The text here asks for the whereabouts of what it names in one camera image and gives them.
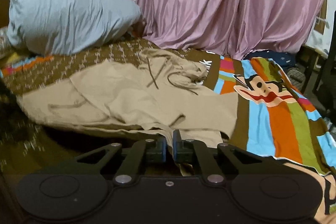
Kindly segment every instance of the bed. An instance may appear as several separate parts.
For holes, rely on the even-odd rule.
[[[14,104],[14,95],[66,79],[76,71],[105,59],[139,65],[138,54],[144,48],[156,46],[128,34],[116,43],[76,55],[33,57],[6,66],[1,69],[1,78],[13,94],[4,89],[0,94],[1,100],[12,100]],[[238,61],[194,49],[171,51],[206,65],[208,76],[203,85],[218,94],[239,93],[236,127],[230,140],[225,140],[223,133],[224,141],[257,155],[287,158],[313,168],[320,175],[335,173],[336,145],[323,119],[272,60],[256,58]],[[259,88],[261,81],[269,88],[275,88],[276,96],[263,99],[263,91]],[[9,112],[2,113],[9,120],[10,127],[0,136],[2,191],[6,188],[9,196],[23,175],[114,142],[112,139],[60,132],[36,125],[15,106],[9,108]],[[131,146],[134,141],[123,139],[118,142]],[[168,162],[160,170],[147,172],[179,174],[179,169]],[[12,209],[19,210],[15,202]]]

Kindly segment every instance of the beige hoodie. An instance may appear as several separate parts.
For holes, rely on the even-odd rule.
[[[26,93],[18,103],[36,123],[101,137],[159,133],[171,145],[178,128],[183,138],[216,147],[220,132],[232,135],[238,95],[196,84],[207,75],[204,65],[157,49],[145,49],[140,59],[138,68],[105,61]]]

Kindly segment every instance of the screw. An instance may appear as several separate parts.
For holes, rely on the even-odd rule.
[[[172,181],[167,181],[167,182],[166,182],[166,185],[167,185],[167,186],[174,186],[174,182],[172,182]]]
[[[118,183],[129,183],[132,180],[132,177],[129,175],[118,175],[115,177],[115,181]]]
[[[208,176],[208,181],[212,183],[221,183],[223,182],[224,178],[221,175],[210,175]]]

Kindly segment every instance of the cartoon monkey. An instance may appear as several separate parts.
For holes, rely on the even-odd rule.
[[[235,85],[234,90],[243,98],[256,104],[265,103],[268,107],[277,106],[282,101],[296,102],[293,95],[283,88],[283,81],[264,81],[259,75],[252,75],[248,79],[242,75],[234,75],[242,85]]]

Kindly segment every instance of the monkey mouth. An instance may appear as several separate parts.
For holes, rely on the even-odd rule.
[[[287,100],[287,99],[289,99],[289,98],[293,98],[292,95],[278,96],[273,91],[271,91],[267,96],[262,96],[262,95],[256,96],[256,95],[252,95],[252,94],[248,93],[245,90],[240,90],[240,91],[246,93],[247,95],[249,95],[255,101],[264,100],[265,103],[273,102],[276,98],[280,98],[280,99],[282,99],[284,101]]]

